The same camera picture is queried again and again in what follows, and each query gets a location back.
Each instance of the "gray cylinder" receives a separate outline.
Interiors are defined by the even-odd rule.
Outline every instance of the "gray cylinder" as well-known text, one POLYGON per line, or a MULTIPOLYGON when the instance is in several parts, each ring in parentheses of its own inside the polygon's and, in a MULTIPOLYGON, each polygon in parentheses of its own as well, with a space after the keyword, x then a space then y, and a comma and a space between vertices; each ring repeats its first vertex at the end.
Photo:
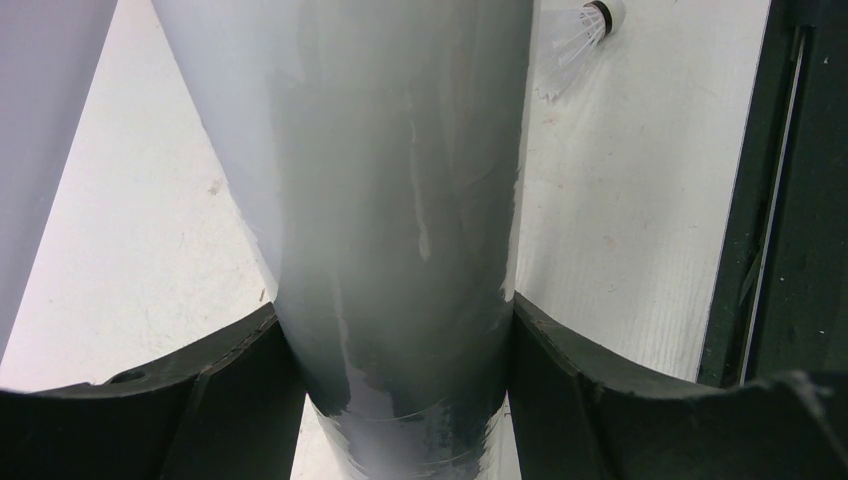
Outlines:
POLYGON ((497 478, 533 2, 154 5, 345 472, 497 478))

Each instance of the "shuttlecock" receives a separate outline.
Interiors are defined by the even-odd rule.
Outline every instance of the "shuttlecock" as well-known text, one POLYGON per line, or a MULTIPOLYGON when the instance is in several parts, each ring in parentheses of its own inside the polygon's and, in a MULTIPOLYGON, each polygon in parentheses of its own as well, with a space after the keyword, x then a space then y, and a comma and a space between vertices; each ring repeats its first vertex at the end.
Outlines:
POLYGON ((577 78, 598 42, 618 30, 624 15, 622 0, 542 12, 536 48, 539 96, 556 100, 577 78))

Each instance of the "cylindrical object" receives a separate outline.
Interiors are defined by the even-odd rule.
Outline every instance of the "cylindrical object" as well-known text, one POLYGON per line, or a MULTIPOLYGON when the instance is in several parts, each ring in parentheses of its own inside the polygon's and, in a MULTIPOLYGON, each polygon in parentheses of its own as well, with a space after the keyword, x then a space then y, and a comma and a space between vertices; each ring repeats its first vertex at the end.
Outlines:
POLYGON ((154 4, 347 474, 496 478, 533 2, 154 4))

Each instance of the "white surface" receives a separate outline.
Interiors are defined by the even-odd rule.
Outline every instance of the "white surface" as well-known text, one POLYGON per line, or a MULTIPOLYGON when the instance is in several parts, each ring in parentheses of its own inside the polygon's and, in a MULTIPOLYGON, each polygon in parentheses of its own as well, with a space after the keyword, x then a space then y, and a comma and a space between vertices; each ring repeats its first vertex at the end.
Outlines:
MULTIPOLYGON (((602 61, 558 104, 533 104, 519 291, 685 378, 700 357, 767 7, 629 2, 602 61)), ((153 9, 121 0, 0 385, 104 381, 246 315, 262 285, 153 9)), ((293 478, 331 479, 305 418, 293 478)))

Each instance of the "black band on shuttlecock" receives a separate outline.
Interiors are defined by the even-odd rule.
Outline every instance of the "black band on shuttlecock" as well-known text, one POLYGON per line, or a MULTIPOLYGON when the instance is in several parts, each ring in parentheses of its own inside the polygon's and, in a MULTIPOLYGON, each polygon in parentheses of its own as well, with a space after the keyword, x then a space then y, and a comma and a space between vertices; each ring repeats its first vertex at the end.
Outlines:
POLYGON ((604 16, 604 36, 606 37, 609 35, 610 32, 612 32, 612 14, 610 13, 607 4, 601 0, 595 0, 594 2, 589 2, 586 5, 591 5, 601 12, 601 15, 604 16))

